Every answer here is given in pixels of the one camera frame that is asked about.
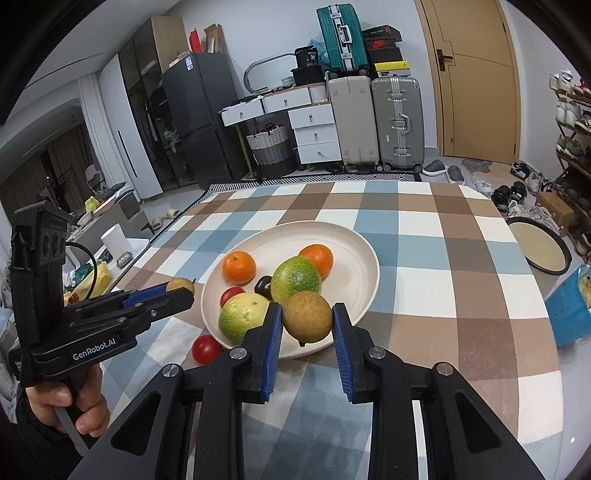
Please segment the orange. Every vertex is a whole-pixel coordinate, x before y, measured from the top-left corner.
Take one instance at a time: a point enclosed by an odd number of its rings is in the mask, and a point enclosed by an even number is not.
[[[334,261],[330,248],[320,244],[308,245],[298,255],[312,262],[322,280],[329,276]]]
[[[223,260],[223,276],[230,283],[244,285],[256,275],[256,263],[246,252],[232,252]]]

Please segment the shoe box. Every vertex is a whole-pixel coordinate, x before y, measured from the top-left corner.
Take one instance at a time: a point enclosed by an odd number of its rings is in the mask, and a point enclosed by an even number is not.
[[[560,236],[565,236],[573,220],[573,209],[552,192],[538,192],[535,204],[545,207],[550,212],[556,225],[563,227]]]

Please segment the white wall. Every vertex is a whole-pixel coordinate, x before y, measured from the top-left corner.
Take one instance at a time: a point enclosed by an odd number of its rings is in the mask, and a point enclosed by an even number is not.
[[[410,62],[413,76],[421,85],[425,144],[437,146],[435,97],[427,54],[427,45],[413,0],[354,0],[353,6],[362,28],[389,24],[400,30],[400,50]],[[167,15],[182,17],[187,35],[196,28],[204,39],[203,29],[212,23],[223,28],[227,51],[234,69],[239,95],[248,95],[242,84],[246,68],[256,60],[293,52],[307,45],[311,38],[323,41],[316,9],[326,0],[272,2],[251,0],[182,0]]]
[[[560,130],[554,119],[556,95],[548,77],[562,69],[575,69],[556,45],[529,18],[501,0],[513,37],[521,89],[521,151],[519,159],[554,179],[562,168],[554,153]]]

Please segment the hand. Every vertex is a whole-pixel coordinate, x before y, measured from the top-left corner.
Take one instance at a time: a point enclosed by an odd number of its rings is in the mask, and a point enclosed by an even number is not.
[[[82,435],[101,436],[109,426],[111,413],[107,400],[100,394],[103,372],[98,365],[88,369],[86,382],[76,396],[76,406],[84,413],[76,421],[76,430]],[[65,433],[53,407],[68,407],[72,403],[70,390],[62,383],[43,381],[26,389],[33,414],[39,421]]]

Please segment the suitcase handle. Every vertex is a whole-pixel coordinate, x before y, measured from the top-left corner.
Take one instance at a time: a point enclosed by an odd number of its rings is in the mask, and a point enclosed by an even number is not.
[[[351,40],[351,30],[348,25],[338,25],[337,28],[340,30],[339,37],[341,43],[353,43],[353,40]]]

